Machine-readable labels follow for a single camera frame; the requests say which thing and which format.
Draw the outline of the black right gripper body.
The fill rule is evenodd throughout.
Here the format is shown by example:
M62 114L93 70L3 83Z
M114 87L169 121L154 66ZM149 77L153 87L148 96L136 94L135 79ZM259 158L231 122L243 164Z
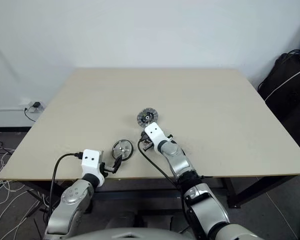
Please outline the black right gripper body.
M145 131L140 135L140 142L143 144L142 150L145 152L153 147L153 142Z

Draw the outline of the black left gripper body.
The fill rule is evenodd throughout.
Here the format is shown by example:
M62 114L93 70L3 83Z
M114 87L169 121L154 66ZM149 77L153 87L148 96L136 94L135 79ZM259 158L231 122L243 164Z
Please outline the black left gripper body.
M115 168L114 167L109 167L109 166L106 166L106 164L104 162L102 162L99 166L99 171L100 173L103 175L103 176L108 176L109 173L111 174L115 174L116 171L115 171Z

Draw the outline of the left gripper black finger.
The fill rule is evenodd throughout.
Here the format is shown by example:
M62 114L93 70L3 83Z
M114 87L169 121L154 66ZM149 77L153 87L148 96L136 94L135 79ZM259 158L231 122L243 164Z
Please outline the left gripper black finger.
M119 155L114 162L113 172L116 173L122 164L122 155Z

